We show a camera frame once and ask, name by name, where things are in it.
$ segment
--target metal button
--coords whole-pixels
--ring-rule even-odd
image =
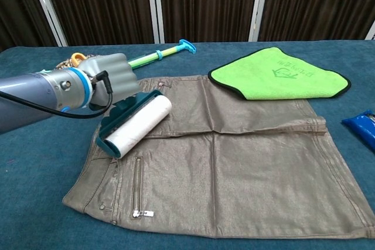
[[[71,83],[70,83],[70,81],[62,81],[62,82],[60,82],[60,86],[61,86],[62,90],[67,90],[71,86]]]

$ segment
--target yellow clip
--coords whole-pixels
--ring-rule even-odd
[[[81,54],[81,53],[74,53],[71,56],[71,62],[73,63],[74,67],[78,67],[79,64],[80,64],[80,61],[83,61],[85,59],[87,59],[87,57],[84,54]]]

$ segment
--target blue carpet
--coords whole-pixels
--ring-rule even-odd
[[[165,45],[15,47],[0,54],[0,77],[52,69],[74,52],[125,53],[129,59]],[[310,100],[327,120],[333,139],[375,210],[375,155],[341,124],[343,118],[375,110],[375,41],[197,43],[135,73],[138,78],[207,74],[209,70],[265,47],[276,46],[352,82],[338,98]],[[374,249],[375,241],[210,239],[153,234],[115,227],[62,204],[84,165],[100,118],[53,117],[0,136],[0,248],[2,249]]]

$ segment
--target green cloth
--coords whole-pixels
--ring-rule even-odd
[[[247,100],[335,97],[350,88],[340,74],[289,56],[277,47],[259,50],[211,70],[209,78]]]

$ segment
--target white lint roller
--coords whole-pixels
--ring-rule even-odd
[[[138,93],[135,97],[115,104],[108,117],[103,118],[97,144],[109,155],[125,156],[148,132],[171,111],[166,96],[155,90]]]

